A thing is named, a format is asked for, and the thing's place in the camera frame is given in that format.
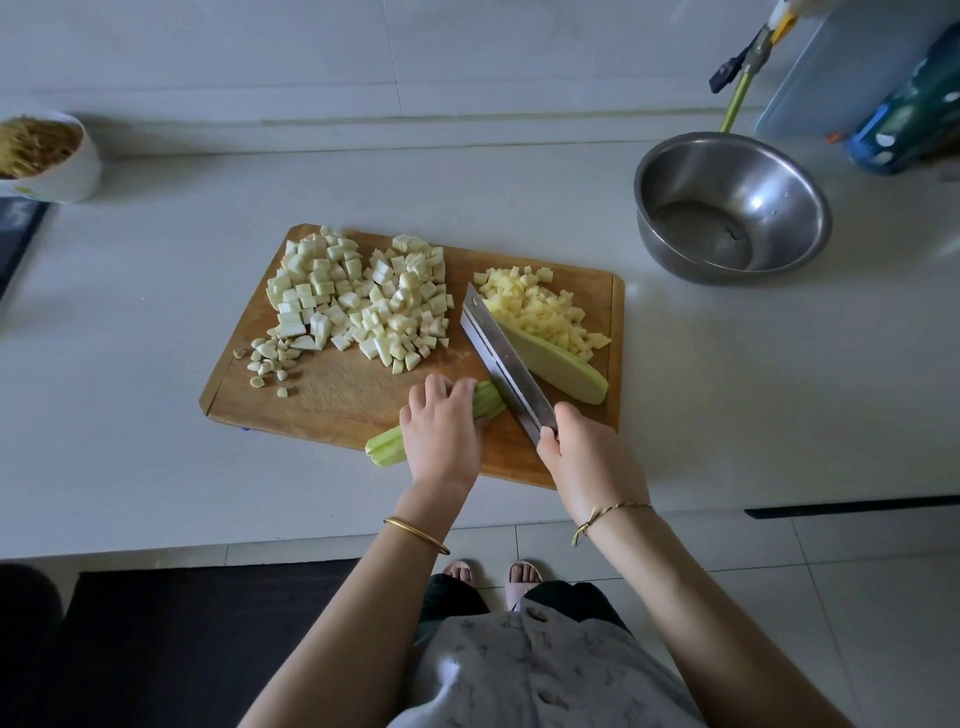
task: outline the slipper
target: slipper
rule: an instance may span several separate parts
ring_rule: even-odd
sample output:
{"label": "slipper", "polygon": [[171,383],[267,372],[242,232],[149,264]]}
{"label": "slipper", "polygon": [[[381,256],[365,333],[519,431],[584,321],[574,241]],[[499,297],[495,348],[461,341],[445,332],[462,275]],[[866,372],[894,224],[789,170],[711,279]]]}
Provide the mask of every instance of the slipper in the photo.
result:
{"label": "slipper", "polygon": [[[530,567],[540,578],[540,581],[511,581],[511,572],[516,566]],[[516,609],[517,604],[520,603],[520,600],[527,594],[527,592],[542,583],[543,577],[540,576],[540,572],[537,571],[537,567],[535,567],[529,561],[514,561],[507,570],[507,588],[505,590],[507,597],[507,609],[513,612],[513,610]]]}
{"label": "slipper", "polygon": [[451,561],[449,564],[447,564],[444,567],[444,573],[447,576],[453,576],[453,574],[450,572],[454,569],[466,569],[467,574],[469,574],[469,576],[466,579],[461,579],[461,581],[463,581],[469,587],[473,586],[473,569],[470,568],[469,564],[466,561],[459,561],[459,560]]}

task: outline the gold bracelet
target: gold bracelet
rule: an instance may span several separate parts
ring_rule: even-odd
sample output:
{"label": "gold bracelet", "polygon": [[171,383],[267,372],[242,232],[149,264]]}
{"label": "gold bracelet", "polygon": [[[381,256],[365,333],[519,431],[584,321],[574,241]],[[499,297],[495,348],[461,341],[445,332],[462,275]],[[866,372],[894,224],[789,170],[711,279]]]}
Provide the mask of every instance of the gold bracelet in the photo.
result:
{"label": "gold bracelet", "polygon": [[617,503],[616,505],[608,505],[606,508],[594,508],[593,512],[590,514],[590,517],[587,519],[587,522],[580,526],[576,533],[573,534],[573,546],[577,545],[577,542],[580,541],[581,536],[587,535],[587,529],[594,525],[597,521],[600,520],[602,516],[606,516],[611,511],[615,511],[617,508],[652,508],[653,506],[650,503]]}
{"label": "gold bracelet", "polygon": [[393,517],[390,517],[389,519],[384,519],[383,522],[384,522],[384,523],[392,523],[392,524],[395,525],[397,528],[402,528],[404,531],[408,531],[409,533],[412,533],[414,536],[418,536],[418,537],[422,538],[422,539],[423,539],[424,541],[426,541],[428,544],[431,544],[431,545],[433,545],[433,546],[436,546],[437,549],[440,551],[440,553],[443,554],[444,556],[449,556],[449,555],[450,555],[450,549],[449,549],[449,548],[447,548],[446,546],[444,546],[443,544],[441,544],[441,543],[440,543],[439,541],[437,541],[437,539],[435,539],[433,536],[430,536],[429,534],[423,533],[423,531],[421,531],[419,528],[414,528],[414,526],[410,525],[410,523],[404,523],[404,522],[401,521],[400,519],[395,519],[395,518],[393,518]]}

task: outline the wooden cutting board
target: wooden cutting board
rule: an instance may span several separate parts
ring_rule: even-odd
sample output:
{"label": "wooden cutting board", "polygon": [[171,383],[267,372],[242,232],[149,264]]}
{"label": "wooden cutting board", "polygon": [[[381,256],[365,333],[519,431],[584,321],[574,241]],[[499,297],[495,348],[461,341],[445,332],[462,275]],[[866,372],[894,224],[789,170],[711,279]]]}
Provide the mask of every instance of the wooden cutting board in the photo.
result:
{"label": "wooden cutting board", "polygon": [[[297,225],[287,232],[284,241],[299,240],[319,231],[320,227],[316,225]],[[386,235],[360,231],[346,231],[345,235],[360,244],[365,263],[373,248],[386,251],[392,241]],[[534,269],[543,266],[553,269],[553,282],[547,287],[557,293],[562,289],[571,291],[574,304],[587,312],[583,326],[613,340],[590,360],[590,364],[610,383],[607,398],[599,405],[578,405],[593,420],[617,429],[623,355],[623,281],[606,271],[446,245],[447,291],[456,302],[456,307],[446,313],[450,319],[449,349],[437,348],[413,372],[393,375],[378,359],[369,361],[356,345],[345,352],[327,345],[322,352],[304,352],[298,359],[298,366],[290,371],[284,382],[290,391],[288,399],[276,396],[274,376],[265,377],[268,383],[263,389],[254,389],[250,386],[253,372],[247,369],[250,360],[234,359],[233,350],[249,351],[253,339],[266,336],[266,330],[276,325],[276,313],[267,301],[265,289],[267,279],[280,265],[283,250],[281,243],[201,394],[200,407],[212,420],[363,449],[371,437],[396,426],[397,413],[406,403],[410,387],[422,382],[431,372],[442,372],[451,379],[463,376],[480,380],[489,378],[460,327],[467,283],[477,271],[529,265]],[[551,402],[564,399],[558,390],[542,380],[540,386]],[[371,463],[370,467],[373,469],[375,465]],[[497,417],[487,428],[483,473],[553,487],[550,474],[538,459],[533,444],[509,412]]]}

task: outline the white bowl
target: white bowl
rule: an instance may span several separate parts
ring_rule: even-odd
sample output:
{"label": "white bowl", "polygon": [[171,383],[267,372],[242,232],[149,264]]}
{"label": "white bowl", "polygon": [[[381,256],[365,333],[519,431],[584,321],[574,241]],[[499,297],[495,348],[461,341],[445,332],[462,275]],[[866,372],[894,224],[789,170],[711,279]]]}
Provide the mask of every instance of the white bowl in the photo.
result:
{"label": "white bowl", "polygon": [[0,180],[0,189],[45,203],[78,203],[93,195],[100,186],[103,164],[97,147],[78,119],[65,113],[51,113],[35,118],[64,121],[81,128],[84,133],[80,146],[70,157],[56,167],[41,172],[36,177],[18,180]]}

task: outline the stainless steel bowl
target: stainless steel bowl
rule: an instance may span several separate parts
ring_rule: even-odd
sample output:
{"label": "stainless steel bowl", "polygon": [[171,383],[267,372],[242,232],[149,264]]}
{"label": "stainless steel bowl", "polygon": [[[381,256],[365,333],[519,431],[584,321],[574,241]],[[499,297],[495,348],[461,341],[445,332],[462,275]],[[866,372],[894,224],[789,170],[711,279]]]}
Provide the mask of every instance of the stainless steel bowl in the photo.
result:
{"label": "stainless steel bowl", "polygon": [[643,244],[676,276],[744,281],[806,264],[830,236],[827,198],[773,147],[731,133],[667,139],[634,176]]}

